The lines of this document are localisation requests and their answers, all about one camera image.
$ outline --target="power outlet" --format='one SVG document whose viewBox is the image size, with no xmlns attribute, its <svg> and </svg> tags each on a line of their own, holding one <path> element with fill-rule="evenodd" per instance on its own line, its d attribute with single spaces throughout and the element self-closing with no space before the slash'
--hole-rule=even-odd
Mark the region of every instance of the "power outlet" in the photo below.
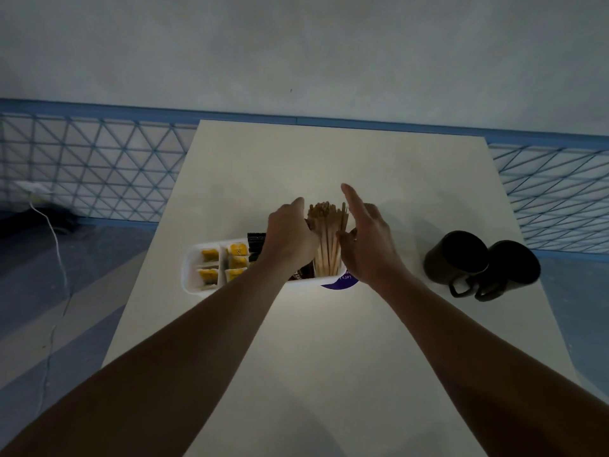
<svg viewBox="0 0 609 457">
<path fill-rule="evenodd" d="M 50 194 L 50 190 L 40 183 L 33 183 L 32 181 L 15 181 L 14 183 L 27 192 L 33 192 L 35 194 Z"/>
</svg>

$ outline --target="mug handle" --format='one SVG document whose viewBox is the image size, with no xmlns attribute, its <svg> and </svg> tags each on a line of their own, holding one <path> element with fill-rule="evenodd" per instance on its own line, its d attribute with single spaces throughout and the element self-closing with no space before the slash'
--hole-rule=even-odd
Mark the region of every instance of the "mug handle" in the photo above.
<svg viewBox="0 0 609 457">
<path fill-rule="evenodd" d="M 455 277 L 450 284 L 448 284 L 448 288 L 451 291 L 451 295 L 455 298 L 465 298 L 465 297 L 469 297 L 470 295 L 475 294 L 478 290 L 479 290 L 479 286 L 478 283 L 476 281 L 472 281 L 469 278 L 465 279 L 465 281 L 468 283 L 469 285 L 469 289 L 467 289 L 465 292 L 461 292 L 458 293 L 457 290 L 454 287 L 454 283 L 455 281 L 458 279 L 458 277 Z"/>
<path fill-rule="evenodd" d="M 506 291 L 507 281 L 504 280 L 502 282 L 496 283 L 495 288 L 489 292 L 482 293 L 482 289 L 478 289 L 476 292 L 476 300 L 478 301 L 491 301 L 496 298 L 499 298 Z"/>
</svg>

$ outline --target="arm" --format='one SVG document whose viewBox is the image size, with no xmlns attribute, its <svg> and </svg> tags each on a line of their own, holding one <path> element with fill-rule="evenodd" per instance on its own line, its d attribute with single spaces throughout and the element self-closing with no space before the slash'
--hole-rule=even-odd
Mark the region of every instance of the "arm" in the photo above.
<svg viewBox="0 0 609 457">
<path fill-rule="evenodd" d="M 271 214 L 247 272 L 80 384 L 0 456 L 182 456 L 279 290 L 313 259 L 319 238 L 303 209 L 301 197 Z"/>
<path fill-rule="evenodd" d="M 609 407 L 483 328 L 413 277 L 377 207 L 343 185 L 357 230 L 342 257 L 408 328 L 490 456 L 609 452 Z"/>
</svg>

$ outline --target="forearm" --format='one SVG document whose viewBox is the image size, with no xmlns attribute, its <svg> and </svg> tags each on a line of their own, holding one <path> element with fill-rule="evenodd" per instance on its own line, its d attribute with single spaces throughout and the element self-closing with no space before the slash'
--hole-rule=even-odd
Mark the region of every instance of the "forearm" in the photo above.
<svg viewBox="0 0 609 457">
<path fill-rule="evenodd" d="M 373 287 L 412 333 L 487 453 L 522 451 L 514 433 L 540 452 L 583 454 L 599 439 L 606 443 L 602 430 L 609 426 L 609 408 L 580 387 L 407 272 Z"/>
<path fill-rule="evenodd" d="M 291 275 L 247 272 L 100 370 L 1 453 L 181 456 L 209 418 Z"/>
</svg>

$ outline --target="left hand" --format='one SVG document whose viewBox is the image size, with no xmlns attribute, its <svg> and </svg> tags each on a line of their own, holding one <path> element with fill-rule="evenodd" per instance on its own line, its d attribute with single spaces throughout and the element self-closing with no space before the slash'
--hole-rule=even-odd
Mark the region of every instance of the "left hand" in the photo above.
<svg viewBox="0 0 609 457">
<path fill-rule="evenodd" d="M 309 264 L 319 248 L 319 237 L 305 221 L 305 199 L 299 197 L 269 215 L 260 258 L 278 260 L 291 273 Z"/>
</svg>

